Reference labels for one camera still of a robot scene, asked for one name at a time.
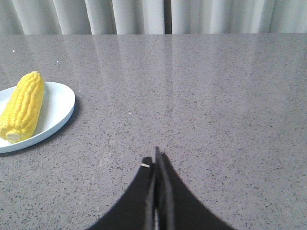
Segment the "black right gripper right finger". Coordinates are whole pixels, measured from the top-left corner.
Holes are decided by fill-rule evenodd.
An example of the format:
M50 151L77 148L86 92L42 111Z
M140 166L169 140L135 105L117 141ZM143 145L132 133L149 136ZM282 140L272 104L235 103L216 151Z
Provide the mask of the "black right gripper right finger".
M231 230L182 182L168 156L155 148L155 207L160 230Z

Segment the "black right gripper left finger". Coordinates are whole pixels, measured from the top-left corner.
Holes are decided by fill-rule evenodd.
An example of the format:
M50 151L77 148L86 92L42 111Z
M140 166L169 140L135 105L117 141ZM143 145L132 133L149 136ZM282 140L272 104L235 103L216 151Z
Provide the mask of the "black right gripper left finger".
M151 157L144 157L123 196L89 229L153 230L155 221L154 184L153 160Z

